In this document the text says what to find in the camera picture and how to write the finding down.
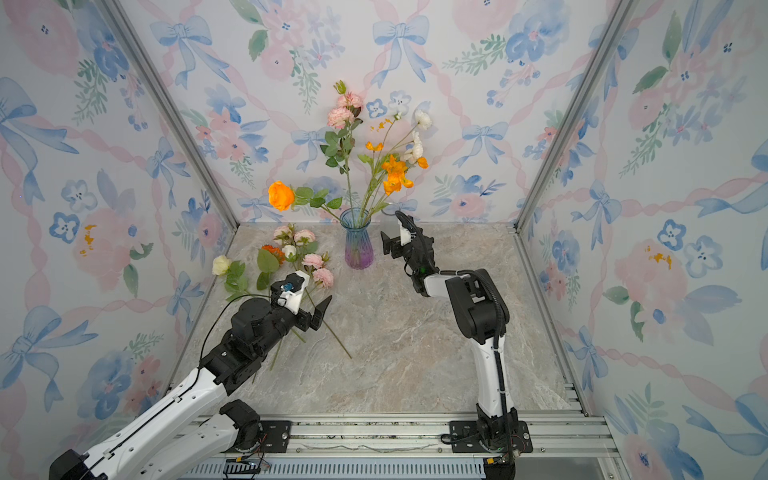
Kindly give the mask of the blue purple glass vase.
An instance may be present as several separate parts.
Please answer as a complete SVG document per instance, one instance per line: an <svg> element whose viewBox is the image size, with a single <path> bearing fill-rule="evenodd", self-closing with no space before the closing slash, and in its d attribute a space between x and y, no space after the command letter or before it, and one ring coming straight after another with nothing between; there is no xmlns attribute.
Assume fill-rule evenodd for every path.
<svg viewBox="0 0 768 480"><path fill-rule="evenodd" d="M345 262L354 270L364 270L374 261L373 245L368 233L370 218L360 208L348 208L341 217L345 229Z"/></svg>

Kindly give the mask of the orange poppy flower stem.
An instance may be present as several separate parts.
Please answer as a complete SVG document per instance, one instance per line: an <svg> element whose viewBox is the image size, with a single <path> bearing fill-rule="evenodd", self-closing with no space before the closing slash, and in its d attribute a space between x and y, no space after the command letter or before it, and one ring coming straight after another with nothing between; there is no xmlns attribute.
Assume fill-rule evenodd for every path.
<svg viewBox="0 0 768 480"><path fill-rule="evenodd" d="M365 149L366 153L360 154L358 158L370 168L371 178L363 194L357 217L360 225L367 224L374 214L389 206L390 197L394 193L414 186L408 174L418 164L408 149L386 151L383 143L371 141L366 143Z"/></svg>

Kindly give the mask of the pink orange bud stem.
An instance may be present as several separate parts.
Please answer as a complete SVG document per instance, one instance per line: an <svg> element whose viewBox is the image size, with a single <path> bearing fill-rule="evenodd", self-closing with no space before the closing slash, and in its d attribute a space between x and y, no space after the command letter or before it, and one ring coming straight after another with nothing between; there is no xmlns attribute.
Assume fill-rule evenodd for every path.
<svg viewBox="0 0 768 480"><path fill-rule="evenodd" d="M358 158L371 169L371 179L360 207L370 220L389 204L389 197L393 193L414 187L414 182L408 178L411 169L427 169L429 166L424 156L416 157L408 153L388 154L379 160L368 155L359 155Z"/></svg>

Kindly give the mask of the cream rose flower stem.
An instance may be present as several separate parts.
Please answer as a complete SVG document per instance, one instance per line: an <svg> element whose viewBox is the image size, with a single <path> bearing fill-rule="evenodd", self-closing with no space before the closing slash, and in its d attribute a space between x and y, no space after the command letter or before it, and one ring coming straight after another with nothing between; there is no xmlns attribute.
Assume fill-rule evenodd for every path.
<svg viewBox="0 0 768 480"><path fill-rule="evenodd" d="M242 260L233 260L226 255L219 255L213 260L212 273L223 280L227 293L225 306L219 316L235 304L244 303L246 300L270 299L270 286L276 282L273 281L275 273L270 286L266 290L258 290L256 286L258 276L254 282L251 281L247 263Z"/></svg>

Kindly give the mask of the white flower stem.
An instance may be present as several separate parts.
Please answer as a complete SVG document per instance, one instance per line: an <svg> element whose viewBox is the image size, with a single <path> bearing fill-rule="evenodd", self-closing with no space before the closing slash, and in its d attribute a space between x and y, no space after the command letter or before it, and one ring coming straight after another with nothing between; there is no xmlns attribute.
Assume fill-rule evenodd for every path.
<svg viewBox="0 0 768 480"><path fill-rule="evenodd" d="M403 151L408 149L412 155L416 157L425 157L424 145L420 133L422 131L427 131L432 127L433 121L431 116L426 111L417 109L413 114L413 120L415 124L410 127L410 129L400 140L394 141L388 145L387 142L390 134L392 133L394 127L401 123L401 120L402 116L400 114L395 114L392 119L387 119L379 125L379 127L385 131L384 141L379 143L384 144L386 151Z"/></svg>

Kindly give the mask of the large orange ranunculus stem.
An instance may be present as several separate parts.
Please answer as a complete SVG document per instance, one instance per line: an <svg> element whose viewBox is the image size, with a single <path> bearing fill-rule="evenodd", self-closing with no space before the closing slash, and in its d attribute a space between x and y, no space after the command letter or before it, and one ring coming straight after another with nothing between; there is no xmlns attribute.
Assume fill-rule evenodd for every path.
<svg viewBox="0 0 768 480"><path fill-rule="evenodd" d="M267 189L269 205L283 212L294 207L309 206L321 210L338 222L341 215L336 211L342 207L343 197L333 196L328 189L315 191L309 187L291 187L281 181L273 182Z"/></svg>

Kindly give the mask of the pink rose flower stem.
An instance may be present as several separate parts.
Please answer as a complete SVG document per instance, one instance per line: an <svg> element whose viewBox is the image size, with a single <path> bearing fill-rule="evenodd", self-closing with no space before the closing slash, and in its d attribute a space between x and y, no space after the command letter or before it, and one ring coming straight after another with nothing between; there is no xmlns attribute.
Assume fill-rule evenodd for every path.
<svg viewBox="0 0 768 480"><path fill-rule="evenodd" d="M326 157L326 165L337 169L344 176L347 205L353 207L349 163L355 146L354 130L363 123L360 119L363 100L343 80L336 81L333 88L338 98L336 105L327 115L327 126L330 130L325 133L325 145L321 147L321 151Z"/></svg>

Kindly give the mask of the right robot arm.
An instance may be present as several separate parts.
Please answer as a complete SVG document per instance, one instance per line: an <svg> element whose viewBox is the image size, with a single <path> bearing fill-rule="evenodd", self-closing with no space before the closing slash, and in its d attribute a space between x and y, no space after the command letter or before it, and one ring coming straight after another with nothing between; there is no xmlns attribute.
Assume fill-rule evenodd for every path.
<svg viewBox="0 0 768 480"><path fill-rule="evenodd" d="M399 234L381 234L383 253L404 260L404 271L416 293L449 301L460 333L470 341L478 380L475 434L448 443L477 442L505 463L526 451L525 428L519 420L504 363L509 309L485 269L442 270L434 259L434 239L412 216L395 212Z"/></svg>

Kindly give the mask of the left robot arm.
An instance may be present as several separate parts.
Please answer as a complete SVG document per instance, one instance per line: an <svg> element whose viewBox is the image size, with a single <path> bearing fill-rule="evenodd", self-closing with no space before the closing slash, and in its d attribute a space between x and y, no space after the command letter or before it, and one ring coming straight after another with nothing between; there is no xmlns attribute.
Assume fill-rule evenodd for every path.
<svg viewBox="0 0 768 480"><path fill-rule="evenodd" d="M230 448L256 449L265 437L260 417L231 394L292 329L318 329L330 303L308 312L294 294L244 301L220 343L170 393L88 451L61 454L50 478L174 479Z"/></svg>

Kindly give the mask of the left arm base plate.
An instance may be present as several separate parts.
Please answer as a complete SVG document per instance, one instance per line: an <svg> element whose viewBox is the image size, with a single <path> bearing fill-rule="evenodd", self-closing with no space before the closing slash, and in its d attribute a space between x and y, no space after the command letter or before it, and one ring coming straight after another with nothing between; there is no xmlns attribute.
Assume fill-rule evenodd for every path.
<svg viewBox="0 0 768 480"><path fill-rule="evenodd" d="M242 454L286 453L293 423L288 420L261 420L238 430L230 452Z"/></svg>

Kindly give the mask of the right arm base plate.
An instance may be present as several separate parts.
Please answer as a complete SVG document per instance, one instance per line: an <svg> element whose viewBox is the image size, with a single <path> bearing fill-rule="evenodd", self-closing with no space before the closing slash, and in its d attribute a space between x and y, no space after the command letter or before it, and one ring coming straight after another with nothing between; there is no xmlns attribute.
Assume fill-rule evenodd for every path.
<svg viewBox="0 0 768 480"><path fill-rule="evenodd" d="M522 421L512 422L511 438L504 431L492 432L488 426L481 427L478 421L450 421L449 432L442 434L442 443L450 446L454 453L483 453L500 455L509 446L516 454L532 453L534 450L528 425Z"/></svg>

